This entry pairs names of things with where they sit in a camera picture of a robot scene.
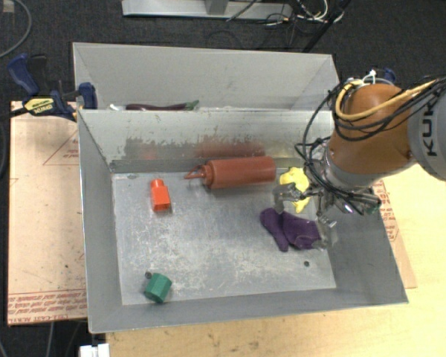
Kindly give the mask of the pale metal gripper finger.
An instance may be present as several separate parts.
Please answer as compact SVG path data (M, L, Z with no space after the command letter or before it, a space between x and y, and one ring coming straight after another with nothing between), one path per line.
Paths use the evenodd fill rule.
M294 182L288 184L278 184L273 189L274 210L281 214L285 210L285 202L299 202L305 199L303 192L296 188Z
M312 247L318 250L325 250L331 248L337 241L337 222L329 219L326 216L319 216L315 220L319 239L313 241Z

